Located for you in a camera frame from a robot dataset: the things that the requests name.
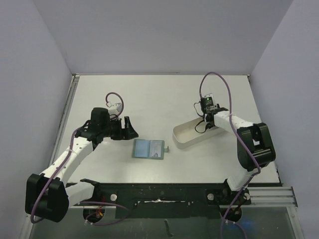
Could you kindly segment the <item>green leather card holder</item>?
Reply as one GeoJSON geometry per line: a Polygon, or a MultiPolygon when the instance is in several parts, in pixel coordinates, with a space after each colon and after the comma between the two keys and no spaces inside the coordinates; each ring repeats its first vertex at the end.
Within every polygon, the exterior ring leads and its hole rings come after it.
{"type": "Polygon", "coordinates": [[[165,146],[164,140],[161,140],[162,141],[161,158],[152,158],[150,157],[150,141],[151,140],[146,140],[146,139],[135,139],[133,144],[132,158],[163,160],[164,154],[169,152],[169,146],[165,146]]]}

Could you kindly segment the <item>silver credit card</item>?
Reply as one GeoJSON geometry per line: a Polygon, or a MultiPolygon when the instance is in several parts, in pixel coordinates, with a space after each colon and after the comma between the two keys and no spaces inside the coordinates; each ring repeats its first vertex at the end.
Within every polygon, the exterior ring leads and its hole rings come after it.
{"type": "Polygon", "coordinates": [[[151,140],[150,141],[150,157],[161,158],[162,155],[162,141],[151,140]]]}

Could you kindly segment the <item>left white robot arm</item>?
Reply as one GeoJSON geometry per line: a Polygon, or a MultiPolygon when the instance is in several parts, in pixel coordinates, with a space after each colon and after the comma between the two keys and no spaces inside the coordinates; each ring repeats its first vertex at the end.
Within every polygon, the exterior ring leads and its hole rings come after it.
{"type": "Polygon", "coordinates": [[[31,174],[27,179],[25,212],[30,221],[60,222],[74,205],[102,202],[99,182],[82,179],[68,186],[70,177],[105,138],[131,140],[138,136],[128,116],[112,118],[108,109],[93,108],[90,119],[73,131],[64,152],[40,174],[31,174]]]}

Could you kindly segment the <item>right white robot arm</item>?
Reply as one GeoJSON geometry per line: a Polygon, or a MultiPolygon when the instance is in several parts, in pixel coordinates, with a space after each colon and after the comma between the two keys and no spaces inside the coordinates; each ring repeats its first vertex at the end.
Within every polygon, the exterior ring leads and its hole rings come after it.
{"type": "Polygon", "coordinates": [[[239,199],[239,191],[276,158],[269,128],[265,123],[252,123],[233,116],[227,108],[214,103],[211,94],[201,97],[198,103],[205,130],[217,127],[236,137],[239,171],[226,180],[228,187],[222,191],[223,200],[232,204],[239,199]]]}

